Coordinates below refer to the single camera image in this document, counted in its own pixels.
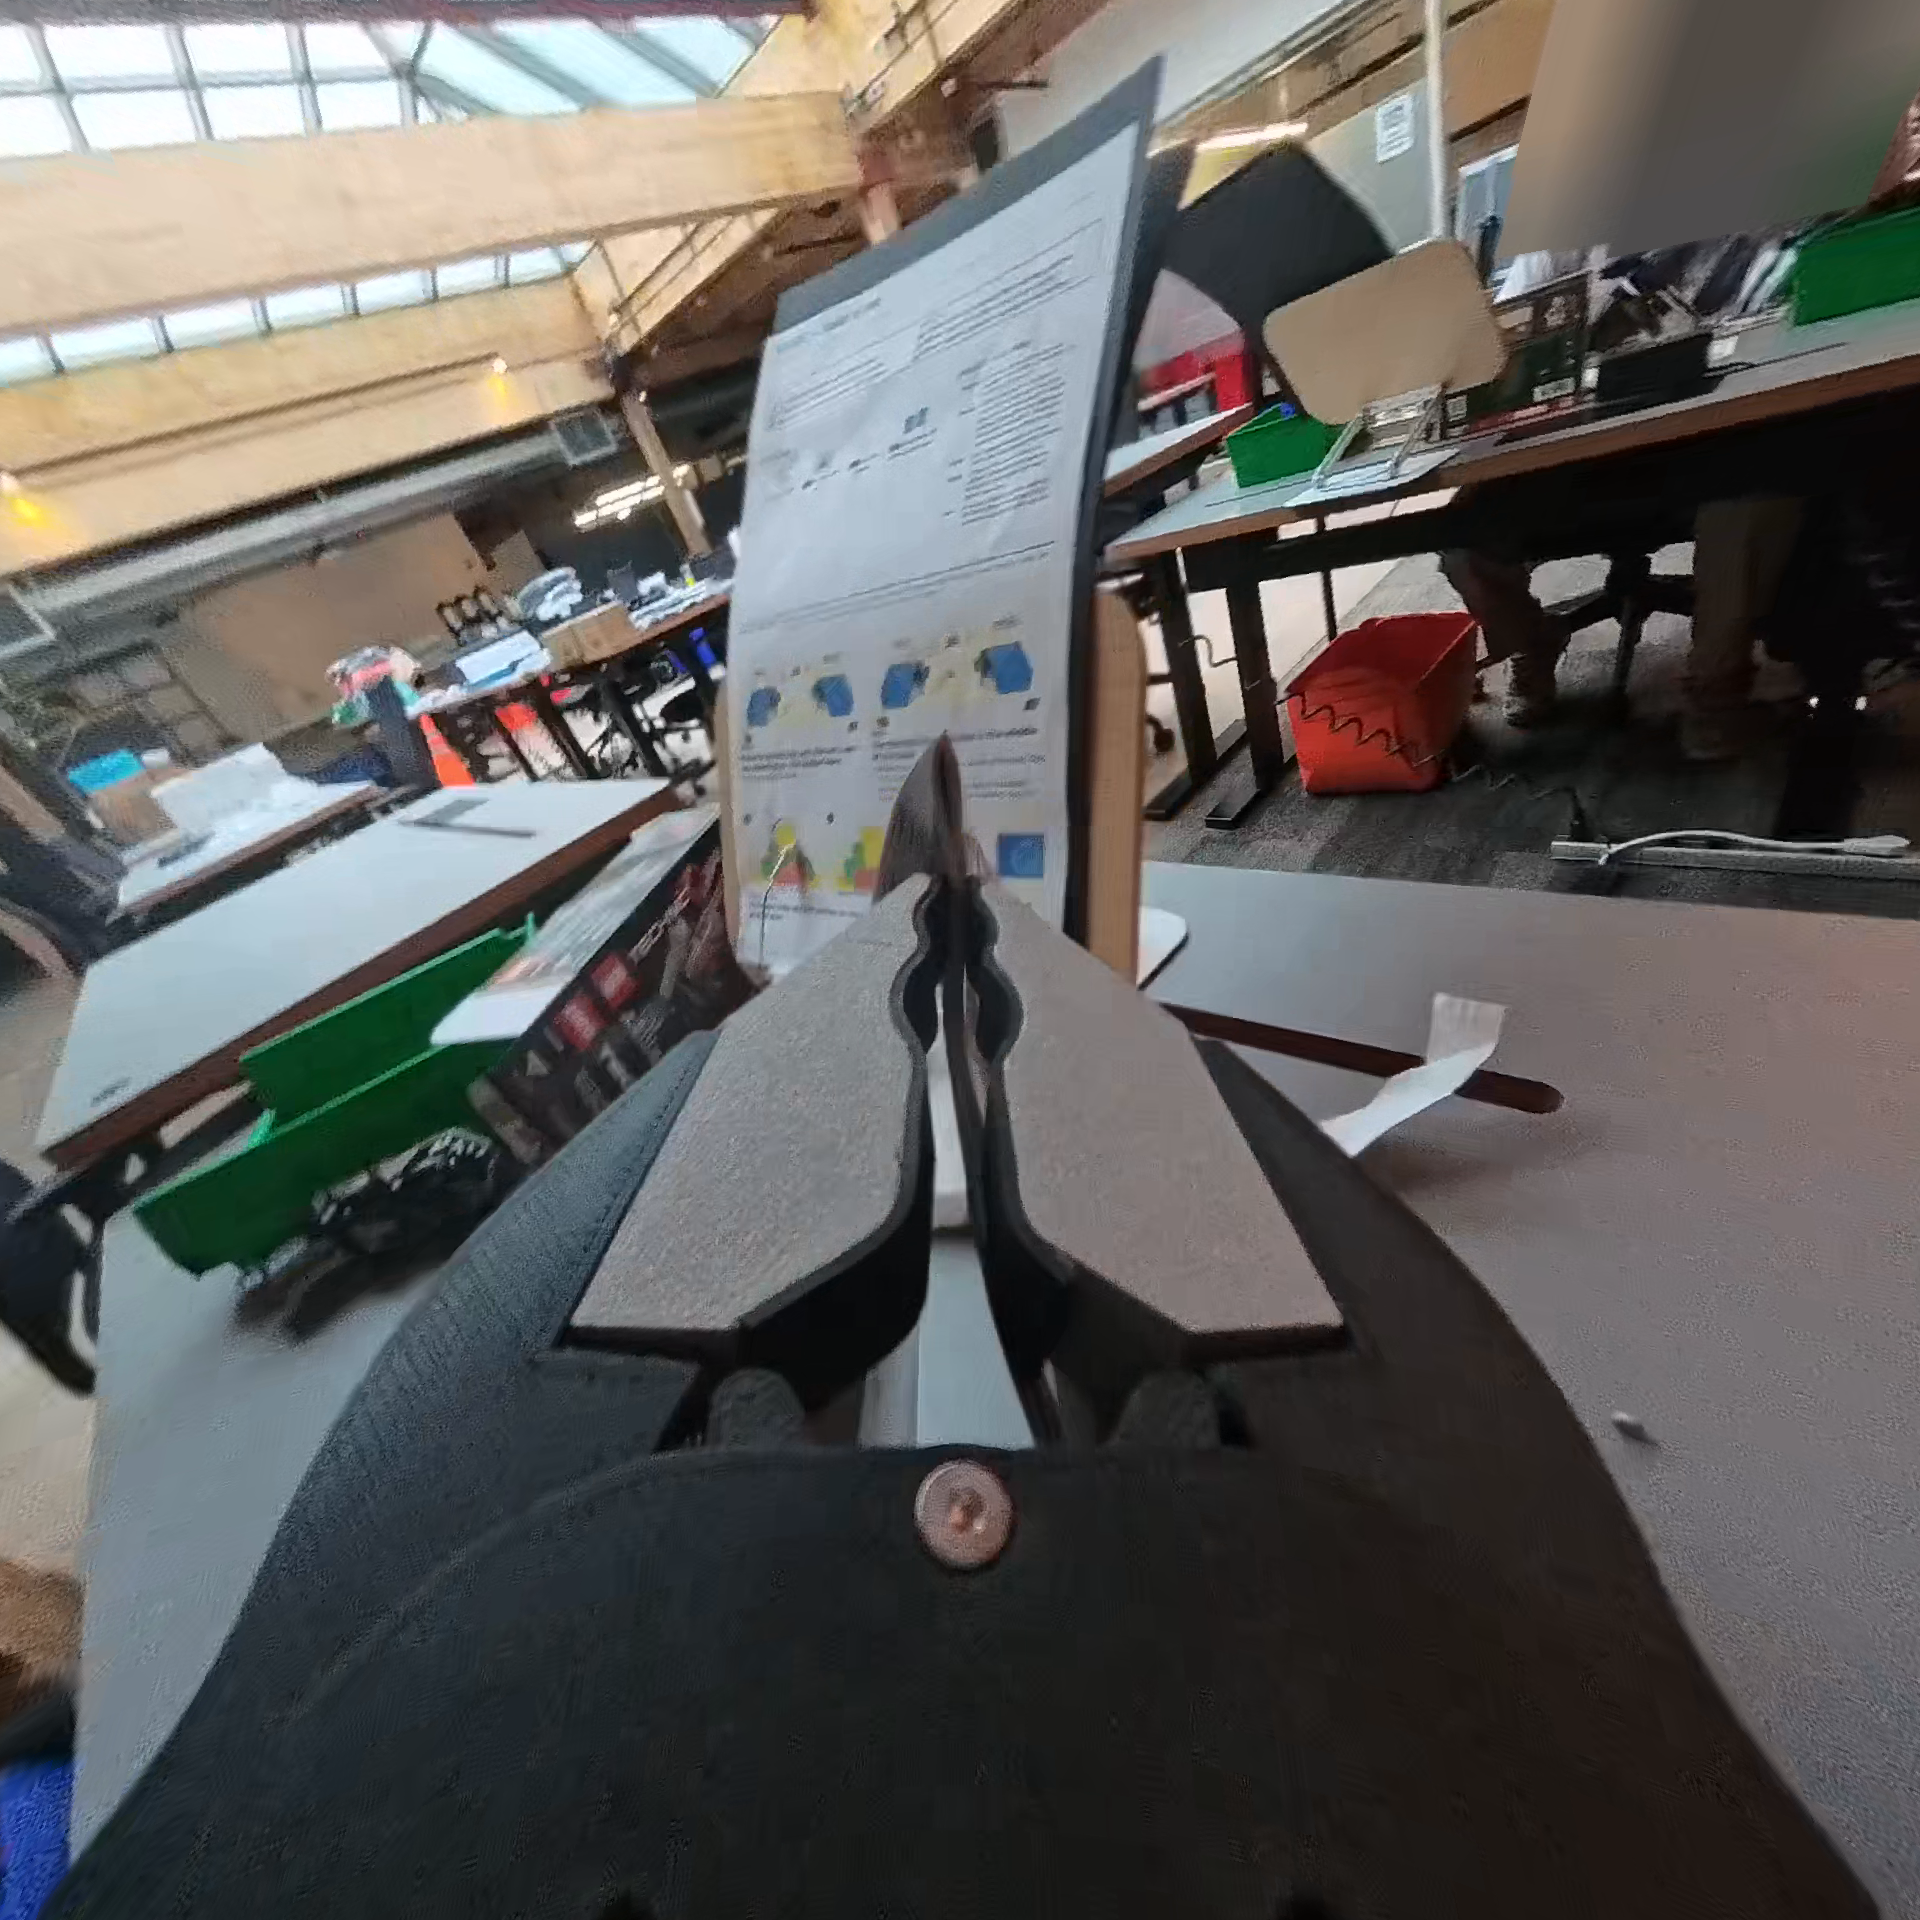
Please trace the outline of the grey work table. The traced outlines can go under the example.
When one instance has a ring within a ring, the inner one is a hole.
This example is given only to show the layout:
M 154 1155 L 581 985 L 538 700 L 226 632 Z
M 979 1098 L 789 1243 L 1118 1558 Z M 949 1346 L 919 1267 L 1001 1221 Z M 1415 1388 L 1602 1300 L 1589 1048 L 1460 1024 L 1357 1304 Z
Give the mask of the grey work table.
M 94 964 L 39 1113 L 78 1171 L 233 1088 L 292 1026 L 579 884 L 686 796 L 659 780 L 445 789 Z
M 1261 488 L 1225 475 L 1143 521 L 1111 546 L 1111 563 L 1148 569 L 1175 558 L 1190 592 L 1228 602 L 1249 761 L 1228 773 L 1207 828 L 1241 825 L 1287 771 L 1265 582 L 1489 549 L 1503 531 L 1562 560 L 1601 553 L 1646 513 L 1831 491 L 1865 470 L 1877 438 L 1916 422 L 1916 381 L 1916 301 L 1763 325 L 1737 338 L 1708 392 L 1679 400 L 1460 438 L 1413 475 L 1363 468 L 1361 488 L 1333 498 L 1309 497 L 1305 475 Z

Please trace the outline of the torn white paper strip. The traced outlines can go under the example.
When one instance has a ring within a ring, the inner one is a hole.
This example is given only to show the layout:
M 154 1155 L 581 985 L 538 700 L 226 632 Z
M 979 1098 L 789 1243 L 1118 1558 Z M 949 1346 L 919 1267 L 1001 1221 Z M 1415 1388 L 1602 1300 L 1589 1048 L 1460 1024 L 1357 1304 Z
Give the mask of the torn white paper strip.
M 1503 1018 L 1506 1009 L 1497 1001 L 1434 995 L 1425 1056 L 1389 1075 L 1367 1105 L 1321 1120 L 1321 1134 L 1355 1160 L 1431 1107 L 1462 1094 L 1468 1081 L 1492 1060 Z

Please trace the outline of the red plastic bin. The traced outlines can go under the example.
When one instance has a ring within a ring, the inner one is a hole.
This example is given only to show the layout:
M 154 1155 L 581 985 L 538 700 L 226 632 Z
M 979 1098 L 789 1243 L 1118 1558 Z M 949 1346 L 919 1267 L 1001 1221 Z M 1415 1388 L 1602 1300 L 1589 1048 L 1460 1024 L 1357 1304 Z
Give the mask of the red plastic bin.
M 1380 614 L 1334 636 L 1284 694 L 1302 794 L 1334 801 L 1442 786 L 1477 662 L 1478 625 L 1465 612 Z

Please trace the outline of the beige board stand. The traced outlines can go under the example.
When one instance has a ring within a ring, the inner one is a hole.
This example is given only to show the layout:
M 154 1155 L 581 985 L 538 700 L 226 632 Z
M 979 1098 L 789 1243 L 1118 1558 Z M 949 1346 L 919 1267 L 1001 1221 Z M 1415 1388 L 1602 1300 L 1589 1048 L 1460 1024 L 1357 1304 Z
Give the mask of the beige board stand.
M 1426 481 L 1454 459 L 1449 398 L 1499 379 L 1510 346 L 1475 257 L 1431 241 L 1265 318 L 1261 346 L 1302 410 L 1338 429 L 1290 507 Z

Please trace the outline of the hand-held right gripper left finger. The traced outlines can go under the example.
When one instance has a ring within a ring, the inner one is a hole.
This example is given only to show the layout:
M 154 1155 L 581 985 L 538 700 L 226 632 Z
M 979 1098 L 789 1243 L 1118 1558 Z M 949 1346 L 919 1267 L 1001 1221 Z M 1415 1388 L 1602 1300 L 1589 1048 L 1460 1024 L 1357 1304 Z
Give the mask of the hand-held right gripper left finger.
M 823 1409 L 922 1316 L 945 886 L 911 877 L 732 1014 L 567 1322 Z

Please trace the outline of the brown wooden stick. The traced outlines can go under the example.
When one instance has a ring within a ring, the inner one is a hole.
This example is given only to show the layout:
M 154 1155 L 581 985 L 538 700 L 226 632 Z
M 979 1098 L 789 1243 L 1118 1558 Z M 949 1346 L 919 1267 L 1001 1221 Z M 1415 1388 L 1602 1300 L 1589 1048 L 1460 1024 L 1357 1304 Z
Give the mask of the brown wooden stick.
M 1277 1053 L 1309 1066 L 1372 1075 L 1380 1081 L 1401 1073 L 1426 1067 L 1426 1060 L 1391 1048 L 1333 1037 L 1297 1026 L 1265 1024 L 1235 1014 L 1215 1014 L 1178 1001 L 1162 1001 L 1159 1005 L 1164 1013 L 1179 1019 L 1196 1037 Z M 1457 1098 L 1525 1115 L 1553 1115 L 1559 1113 L 1565 1102 L 1564 1093 L 1546 1081 L 1490 1067 L 1468 1073 L 1457 1088 Z

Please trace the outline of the white power strip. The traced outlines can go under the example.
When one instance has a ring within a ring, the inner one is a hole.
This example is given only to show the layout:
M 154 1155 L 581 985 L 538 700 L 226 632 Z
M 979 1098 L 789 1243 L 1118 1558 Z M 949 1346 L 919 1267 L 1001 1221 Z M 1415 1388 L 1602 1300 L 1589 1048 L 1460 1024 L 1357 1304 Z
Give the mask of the white power strip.
M 1916 844 L 1897 833 L 1815 842 L 1718 829 L 1650 833 L 1611 844 L 1559 840 L 1553 842 L 1550 860 L 1610 874 L 1757 874 L 1917 884 Z

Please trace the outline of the black lego set box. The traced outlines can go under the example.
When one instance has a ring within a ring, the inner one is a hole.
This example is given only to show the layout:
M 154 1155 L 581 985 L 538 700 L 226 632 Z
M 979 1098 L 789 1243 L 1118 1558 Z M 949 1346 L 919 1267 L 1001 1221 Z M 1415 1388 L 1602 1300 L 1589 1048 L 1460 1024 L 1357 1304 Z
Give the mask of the black lego set box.
M 538 1165 L 754 995 L 730 936 L 723 825 L 702 804 L 638 828 L 429 1041 L 482 1053 L 468 1102 Z

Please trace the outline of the green plastic bin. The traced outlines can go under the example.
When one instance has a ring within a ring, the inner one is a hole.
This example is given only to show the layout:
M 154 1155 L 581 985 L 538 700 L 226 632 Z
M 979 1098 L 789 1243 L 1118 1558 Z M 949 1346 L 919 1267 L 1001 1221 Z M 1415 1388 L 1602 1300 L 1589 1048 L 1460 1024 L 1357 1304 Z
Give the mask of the green plastic bin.
M 1812 230 L 1793 262 L 1793 325 L 1804 330 L 1917 300 L 1917 206 Z
M 505 1041 L 435 1042 L 441 1022 L 535 937 L 538 918 L 482 932 L 317 1014 L 244 1060 L 263 1113 L 229 1156 L 135 1200 L 145 1234 L 182 1272 L 266 1264 L 315 1200 L 474 1118 L 468 1085 Z
M 1276 400 L 1225 438 L 1231 477 L 1241 489 L 1259 489 L 1311 473 L 1343 432 L 1343 422 L 1326 422 L 1292 400 Z

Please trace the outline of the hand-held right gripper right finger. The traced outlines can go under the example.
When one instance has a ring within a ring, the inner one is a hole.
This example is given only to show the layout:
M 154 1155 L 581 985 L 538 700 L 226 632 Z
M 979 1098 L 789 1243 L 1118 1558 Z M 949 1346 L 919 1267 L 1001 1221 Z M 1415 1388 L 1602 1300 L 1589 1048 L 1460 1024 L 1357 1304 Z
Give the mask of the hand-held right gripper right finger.
M 967 884 L 967 1185 L 991 1322 L 1067 1433 L 1347 1318 L 1210 1056 L 995 880 Z

